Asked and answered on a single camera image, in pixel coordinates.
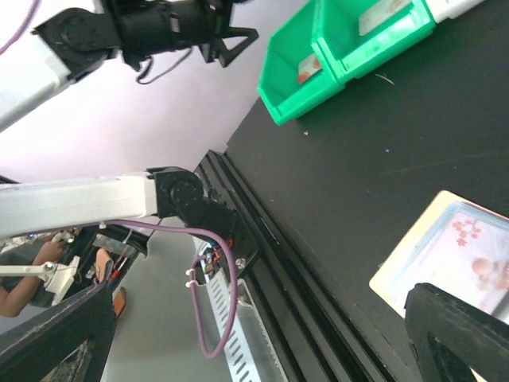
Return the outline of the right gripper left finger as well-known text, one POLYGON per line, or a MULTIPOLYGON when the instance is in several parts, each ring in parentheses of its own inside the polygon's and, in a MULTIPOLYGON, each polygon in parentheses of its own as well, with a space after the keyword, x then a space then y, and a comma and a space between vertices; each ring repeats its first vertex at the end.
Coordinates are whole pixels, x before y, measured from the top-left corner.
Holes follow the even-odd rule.
POLYGON ((100 381, 117 319, 106 282, 92 285, 1 334, 1 380, 100 381))

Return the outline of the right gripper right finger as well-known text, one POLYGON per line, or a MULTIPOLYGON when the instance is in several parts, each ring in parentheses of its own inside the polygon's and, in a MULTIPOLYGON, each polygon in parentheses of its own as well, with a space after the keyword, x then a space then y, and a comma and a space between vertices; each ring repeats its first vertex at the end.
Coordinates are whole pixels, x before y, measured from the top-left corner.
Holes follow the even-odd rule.
POLYGON ((424 381, 508 380, 508 324, 430 283, 405 302, 410 350, 424 381))

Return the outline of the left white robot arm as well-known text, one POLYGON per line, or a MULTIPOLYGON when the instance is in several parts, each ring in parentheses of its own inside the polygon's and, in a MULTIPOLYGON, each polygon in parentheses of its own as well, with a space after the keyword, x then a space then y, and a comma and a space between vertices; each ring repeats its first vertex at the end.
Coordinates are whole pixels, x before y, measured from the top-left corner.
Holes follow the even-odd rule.
MULTIPOLYGON (((231 25, 233 8, 232 1, 99 1, 93 11, 67 8, 33 29, 23 25, 1 49, 2 129, 117 56, 142 85, 153 82, 160 53, 199 49, 206 62, 227 67, 258 37, 231 25)), ((1 191, 4 238, 97 224, 139 227, 146 216, 177 217, 184 232, 221 245, 238 221, 205 195, 193 172, 177 167, 1 191)))

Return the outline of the tan card holder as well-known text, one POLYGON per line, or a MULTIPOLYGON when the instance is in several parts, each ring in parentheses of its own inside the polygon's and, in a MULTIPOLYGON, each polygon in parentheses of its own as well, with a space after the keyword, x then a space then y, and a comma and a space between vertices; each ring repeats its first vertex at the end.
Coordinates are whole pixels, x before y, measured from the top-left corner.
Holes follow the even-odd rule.
MULTIPOLYGON (((409 231, 399 241, 397 246, 391 252, 389 257, 371 278, 369 282, 370 288, 399 316, 401 316, 405 323, 405 305, 403 308, 398 309, 389 301, 388 290, 390 281, 396 276, 396 273, 402 269, 402 265, 408 257, 408 252, 413 250, 418 241, 425 235, 430 229, 431 225, 437 221, 440 215, 453 203, 465 203, 469 206, 479 207, 483 210, 493 212, 485 207, 477 205, 471 201, 468 201, 462 197, 457 196, 449 191, 440 191, 438 195, 431 201, 429 206, 420 215, 417 221, 411 226, 409 231)), ((410 349, 410 340, 408 337, 408 346, 410 349)), ((486 381, 481 376, 477 376, 475 381, 486 381)))

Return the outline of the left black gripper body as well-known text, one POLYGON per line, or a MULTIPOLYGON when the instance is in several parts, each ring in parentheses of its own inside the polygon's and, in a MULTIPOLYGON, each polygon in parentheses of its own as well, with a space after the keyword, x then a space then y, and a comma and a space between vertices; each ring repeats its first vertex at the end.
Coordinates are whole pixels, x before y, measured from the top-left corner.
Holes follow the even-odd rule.
POLYGON ((227 21, 225 1, 116 1, 122 58, 139 66, 151 56, 212 42, 227 21))

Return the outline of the floral credit card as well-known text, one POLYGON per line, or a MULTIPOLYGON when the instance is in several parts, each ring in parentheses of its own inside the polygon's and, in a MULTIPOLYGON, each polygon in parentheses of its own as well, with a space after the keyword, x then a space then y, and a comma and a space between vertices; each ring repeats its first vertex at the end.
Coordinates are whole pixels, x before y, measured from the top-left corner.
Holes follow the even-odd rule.
POLYGON ((417 283, 431 283, 507 323, 508 219, 453 203, 408 252, 390 281, 389 301, 403 308, 417 283))

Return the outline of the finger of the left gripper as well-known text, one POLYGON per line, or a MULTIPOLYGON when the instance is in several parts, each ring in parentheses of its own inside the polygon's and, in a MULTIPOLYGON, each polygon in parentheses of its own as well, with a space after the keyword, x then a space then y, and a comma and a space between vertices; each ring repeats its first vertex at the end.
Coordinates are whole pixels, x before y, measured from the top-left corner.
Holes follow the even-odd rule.
POLYGON ((222 37, 214 37, 207 45, 206 63, 211 64, 217 61, 222 68, 226 68, 258 37, 256 29, 230 27, 222 37))

